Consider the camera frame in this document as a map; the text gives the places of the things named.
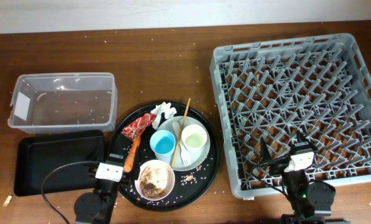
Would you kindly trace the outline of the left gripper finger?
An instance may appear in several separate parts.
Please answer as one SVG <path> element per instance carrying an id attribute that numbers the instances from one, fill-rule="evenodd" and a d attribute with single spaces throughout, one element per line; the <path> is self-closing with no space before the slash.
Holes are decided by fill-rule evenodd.
<path id="1" fill-rule="evenodd" d="M 135 150 L 135 153 L 134 153 L 133 166 L 132 166 L 132 170 L 130 172 L 131 178 L 133 180 L 138 180 L 139 179 L 139 172 L 140 172 L 140 163 L 139 163 L 139 146 L 138 146 Z"/>
<path id="2" fill-rule="evenodd" d="M 111 137 L 110 152 L 113 154 L 126 156 L 129 153 L 132 144 L 132 140 L 117 132 Z"/>

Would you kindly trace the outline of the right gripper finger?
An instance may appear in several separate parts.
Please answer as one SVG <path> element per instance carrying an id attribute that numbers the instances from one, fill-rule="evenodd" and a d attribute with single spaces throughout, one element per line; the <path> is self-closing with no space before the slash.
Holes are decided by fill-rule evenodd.
<path id="1" fill-rule="evenodd" d="M 301 131 L 296 131 L 296 138 L 297 138 L 297 143 L 295 144 L 295 147 L 297 151 L 308 150 L 308 149 L 312 151 L 317 150 L 317 147 L 312 142 L 310 142 Z"/>
<path id="2" fill-rule="evenodd" d="M 269 161 L 271 160 L 270 152 L 268 150 L 268 146 L 266 145 L 265 139 L 263 137 L 260 138 L 260 161 Z"/>

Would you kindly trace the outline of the blue plastic cup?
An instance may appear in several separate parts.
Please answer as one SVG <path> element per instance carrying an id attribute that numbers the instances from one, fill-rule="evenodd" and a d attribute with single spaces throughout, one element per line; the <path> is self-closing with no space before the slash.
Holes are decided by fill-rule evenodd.
<path id="1" fill-rule="evenodd" d="M 150 138 L 150 147 L 160 156 L 170 156 L 175 149 L 176 139 L 170 131 L 156 131 Z"/>

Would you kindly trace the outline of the white plastic fork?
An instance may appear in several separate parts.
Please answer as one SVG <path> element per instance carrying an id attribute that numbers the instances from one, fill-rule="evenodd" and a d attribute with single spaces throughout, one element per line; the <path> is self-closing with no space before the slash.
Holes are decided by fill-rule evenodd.
<path id="1" fill-rule="evenodd" d="M 180 154 L 181 154 L 181 159 L 182 159 L 182 163 L 186 166 L 186 167 L 189 167 L 191 165 L 191 159 L 190 159 L 190 154 L 189 152 L 186 150 L 184 144 L 182 143 L 181 141 L 181 134 L 180 134 L 180 124 L 175 121 L 173 122 L 172 124 L 172 127 L 174 129 L 174 132 L 176 133 L 176 136 L 177 136 L 177 142 L 179 143 L 179 147 L 180 147 Z"/>

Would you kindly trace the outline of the wooden chopstick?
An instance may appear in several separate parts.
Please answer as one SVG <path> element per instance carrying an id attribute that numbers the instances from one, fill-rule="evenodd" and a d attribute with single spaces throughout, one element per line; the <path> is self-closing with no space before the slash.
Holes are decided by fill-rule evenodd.
<path id="1" fill-rule="evenodd" d="M 174 164 L 175 164 L 176 159 L 177 159 L 177 153 L 178 152 L 180 153 L 181 160 L 182 160 L 183 164 L 185 164 L 186 166 L 190 166 L 190 155 L 187 151 L 183 152 L 182 148 L 181 148 L 181 143 L 182 143 L 181 136 L 182 136 L 182 132 L 183 132 L 183 129 L 184 129 L 185 121 L 187 119 L 187 114 L 188 114 L 188 110 L 189 110 L 190 101 L 191 101 L 191 98 L 188 99 L 187 106 L 186 106 L 186 109 L 185 109 L 185 112 L 184 112 L 184 115 L 183 115 L 182 123 L 180 125 L 179 137 L 178 137 L 178 140 L 177 140 L 177 143 L 176 143 L 176 148 L 175 148 L 175 152 L 174 152 L 174 155 L 173 155 L 173 158 L 172 158 L 171 167 L 174 167 Z"/>

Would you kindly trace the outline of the cream plastic cup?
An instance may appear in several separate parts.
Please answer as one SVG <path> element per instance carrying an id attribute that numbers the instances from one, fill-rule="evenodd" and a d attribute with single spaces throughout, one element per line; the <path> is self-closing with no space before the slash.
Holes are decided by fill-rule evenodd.
<path id="1" fill-rule="evenodd" d="M 207 132 L 202 126 L 191 124 L 183 129 L 181 140 L 188 151 L 199 152 L 207 142 Z"/>

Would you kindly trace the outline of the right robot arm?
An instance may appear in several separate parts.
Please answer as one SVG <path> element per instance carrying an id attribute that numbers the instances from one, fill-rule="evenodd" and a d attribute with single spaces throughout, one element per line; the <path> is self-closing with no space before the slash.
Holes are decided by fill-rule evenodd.
<path id="1" fill-rule="evenodd" d="M 296 132 L 290 153 L 271 158 L 268 146 L 260 139 L 261 159 L 258 167 L 268 167 L 269 175 L 280 175 L 281 193 L 291 204 L 293 213 L 282 215 L 281 223 L 325 223 L 331 216 L 336 188 L 321 180 L 309 180 L 306 169 L 312 166 L 317 147 L 303 133 Z"/>

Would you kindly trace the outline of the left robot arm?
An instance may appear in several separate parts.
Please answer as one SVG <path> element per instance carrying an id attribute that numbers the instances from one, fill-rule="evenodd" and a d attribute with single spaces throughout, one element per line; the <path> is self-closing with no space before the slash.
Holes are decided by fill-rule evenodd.
<path id="1" fill-rule="evenodd" d="M 138 137 L 127 156 L 111 152 L 105 162 L 99 162 L 91 168 L 90 175 L 96 178 L 96 187 L 93 192 L 77 198 L 74 205 L 76 223 L 110 222 L 119 186 L 139 178 L 140 144 L 141 138 Z"/>

